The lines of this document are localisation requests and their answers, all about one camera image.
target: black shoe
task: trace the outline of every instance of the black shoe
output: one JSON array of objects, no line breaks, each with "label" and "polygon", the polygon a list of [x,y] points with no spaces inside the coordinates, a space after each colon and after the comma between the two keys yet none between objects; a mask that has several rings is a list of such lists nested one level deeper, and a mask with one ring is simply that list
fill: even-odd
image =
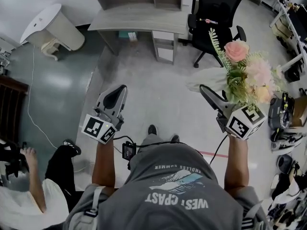
[{"label": "black shoe", "polygon": [[149,128],[148,128],[148,135],[150,134],[154,134],[154,135],[158,135],[158,130],[157,130],[157,127],[154,126],[154,125],[150,125]]},{"label": "black shoe", "polygon": [[179,140],[179,135],[174,134],[174,135],[171,137],[171,142],[180,142],[180,140]]},{"label": "black shoe", "polygon": [[76,155],[80,155],[81,154],[81,149],[75,143],[73,143],[72,140],[66,139],[66,140],[63,141],[63,144],[65,146],[70,146],[70,147],[74,148],[76,150],[76,152],[77,152]]}]

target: pink rose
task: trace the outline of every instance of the pink rose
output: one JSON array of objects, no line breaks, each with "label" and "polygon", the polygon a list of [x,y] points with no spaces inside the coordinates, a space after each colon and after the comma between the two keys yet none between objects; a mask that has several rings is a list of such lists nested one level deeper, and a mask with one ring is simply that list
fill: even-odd
[{"label": "pink rose", "polygon": [[272,98],[267,87],[257,87],[255,89],[255,95],[257,96],[257,101],[260,103],[269,103]]},{"label": "pink rose", "polygon": [[239,62],[243,60],[249,51],[249,46],[244,41],[233,41],[227,43],[224,47],[226,56],[234,61]]}]

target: black office chair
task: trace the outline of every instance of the black office chair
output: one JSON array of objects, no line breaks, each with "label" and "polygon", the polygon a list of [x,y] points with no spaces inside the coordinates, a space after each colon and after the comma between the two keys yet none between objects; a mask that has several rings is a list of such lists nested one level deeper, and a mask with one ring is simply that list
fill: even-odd
[{"label": "black office chair", "polygon": [[[230,27],[232,27],[233,18],[239,3],[242,0],[199,0],[199,8],[197,14],[190,14],[188,17],[189,32],[193,34],[192,45],[201,50],[202,53],[194,63],[194,67],[198,68],[198,62],[205,53],[213,55],[216,60],[222,63],[218,58],[215,49],[209,37],[210,28],[215,29],[220,48],[240,38],[246,42],[246,35],[242,27],[237,26],[238,34],[233,38]],[[205,19],[218,22],[218,24],[207,24]]]}]

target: flower bouquet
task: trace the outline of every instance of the flower bouquet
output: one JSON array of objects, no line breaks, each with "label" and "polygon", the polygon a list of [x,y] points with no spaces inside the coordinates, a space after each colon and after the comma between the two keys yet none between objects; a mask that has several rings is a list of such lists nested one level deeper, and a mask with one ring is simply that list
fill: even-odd
[{"label": "flower bouquet", "polygon": [[227,43],[221,50],[215,30],[211,28],[209,35],[227,70],[224,90],[228,101],[247,105],[249,110],[257,108],[257,103],[269,103],[274,91],[280,91],[283,84],[280,66],[273,69],[262,53],[250,53],[243,41]]}]

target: gray t-shirt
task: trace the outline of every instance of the gray t-shirt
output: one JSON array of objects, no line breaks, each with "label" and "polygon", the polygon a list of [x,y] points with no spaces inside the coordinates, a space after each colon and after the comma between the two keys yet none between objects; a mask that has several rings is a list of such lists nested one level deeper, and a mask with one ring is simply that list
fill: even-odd
[{"label": "gray t-shirt", "polygon": [[[252,187],[231,197],[205,159],[187,145],[144,149],[130,164],[125,184],[110,197],[100,195],[99,230],[239,230],[244,229],[245,214],[259,203]],[[65,230],[75,213],[91,208],[97,186],[86,188],[64,223]],[[266,228],[262,208],[253,221],[264,221]]]}]

